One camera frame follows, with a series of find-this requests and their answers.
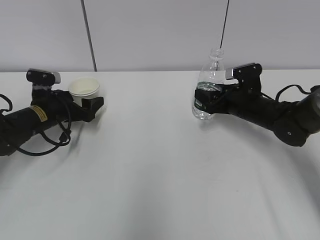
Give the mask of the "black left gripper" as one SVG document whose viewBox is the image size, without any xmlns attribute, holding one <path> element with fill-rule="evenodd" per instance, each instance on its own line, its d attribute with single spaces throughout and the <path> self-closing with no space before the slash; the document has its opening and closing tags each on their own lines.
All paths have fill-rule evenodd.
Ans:
<svg viewBox="0 0 320 240">
<path fill-rule="evenodd" d="M 50 86 L 32 87 L 31 106 L 40 110 L 48 121 L 91 122 L 98 110 L 104 105 L 104 98 L 82 98 L 81 105 L 76 104 L 69 91 L 53 90 Z"/>
</svg>

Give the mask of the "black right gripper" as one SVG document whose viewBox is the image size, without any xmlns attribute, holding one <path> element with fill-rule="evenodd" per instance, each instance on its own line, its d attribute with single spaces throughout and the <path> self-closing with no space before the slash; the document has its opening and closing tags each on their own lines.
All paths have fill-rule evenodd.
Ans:
<svg viewBox="0 0 320 240">
<path fill-rule="evenodd" d="M 229 114 L 237 117 L 261 117 L 263 97 L 260 76 L 238 83 L 223 84 L 222 91 L 197 88 L 194 91 L 194 106 L 210 114 Z"/>
</svg>

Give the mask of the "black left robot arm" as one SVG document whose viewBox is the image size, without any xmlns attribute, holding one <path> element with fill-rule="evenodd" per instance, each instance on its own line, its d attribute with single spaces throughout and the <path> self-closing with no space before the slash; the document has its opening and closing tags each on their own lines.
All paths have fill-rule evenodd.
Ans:
<svg viewBox="0 0 320 240">
<path fill-rule="evenodd" d="M 1 156 L 10 156 L 16 151 L 32 157 L 50 154 L 70 143 L 73 122 L 91 122 L 104 105 L 102 96 L 82 99 L 82 105 L 78 105 L 68 91 L 33 90 L 31 105 L 12 112 L 9 98 L 5 95 L 1 98 L 9 105 L 7 114 L 0 115 Z M 44 152 L 22 149 L 21 146 L 35 135 L 41 135 L 53 147 Z"/>
</svg>

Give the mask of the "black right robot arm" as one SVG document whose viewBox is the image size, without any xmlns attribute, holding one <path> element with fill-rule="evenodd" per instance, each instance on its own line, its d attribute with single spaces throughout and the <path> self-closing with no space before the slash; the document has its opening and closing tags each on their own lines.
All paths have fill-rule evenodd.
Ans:
<svg viewBox="0 0 320 240">
<path fill-rule="evenodd" d="M 287 145 L 303 146 L 308 137 L 320 131 L 320 87 L 313 86 L 309 92 L 297 88 L 306 97 L 300 101 L 279 101 L 287 90 L 281 89 L 275 99 L 261 92 L 259 76 L 236 77 L 237 83 L 219 84 L 214 91 L 196 88 L 195 105 L 208 114 L 225 114 L 246 120 L 270 130 Z"/>
</svg>

